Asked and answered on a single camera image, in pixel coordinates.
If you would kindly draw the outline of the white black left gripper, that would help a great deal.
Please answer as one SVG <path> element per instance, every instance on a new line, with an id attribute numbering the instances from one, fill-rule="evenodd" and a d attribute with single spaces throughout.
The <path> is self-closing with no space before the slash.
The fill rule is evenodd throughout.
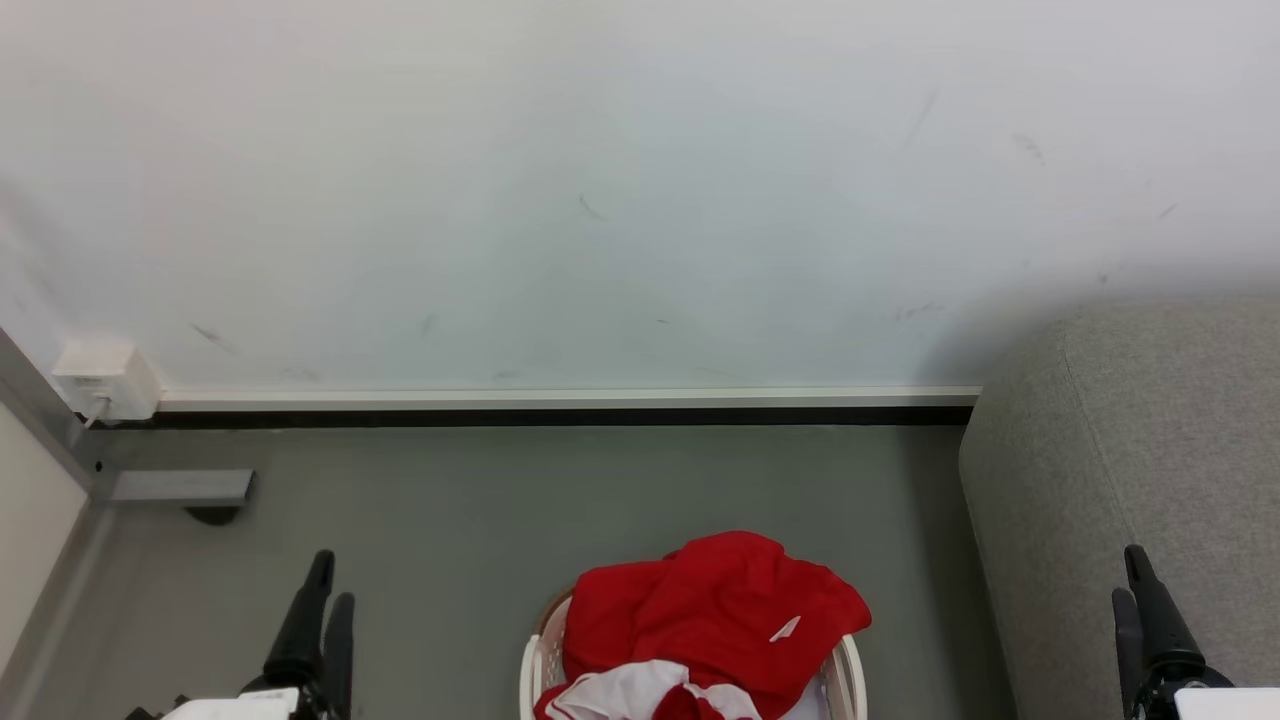
<path id="1" fill-rule="evenodd" d="M 262 683 L 236 697 L 175 702 L 163 719 L 352 719 L 352 593 L 337 596 L 324 632 L 335 560 L 330 550 L 315 553 L 262 665 Z M 319 680 L 320 694 L 311 687 Z"/>

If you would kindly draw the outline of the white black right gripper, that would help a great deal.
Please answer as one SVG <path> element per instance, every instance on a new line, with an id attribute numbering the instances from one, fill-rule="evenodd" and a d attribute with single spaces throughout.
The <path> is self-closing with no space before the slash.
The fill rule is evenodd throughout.
<path id="1" fill-rule="evenodd" d="M 1126 588 L 1111 593 L 1128 719 L 1277 719 L 1279 688 L 1239 687 L 1206 667 L 1169 588 L 1139 544 L 1124 550 Z"/>

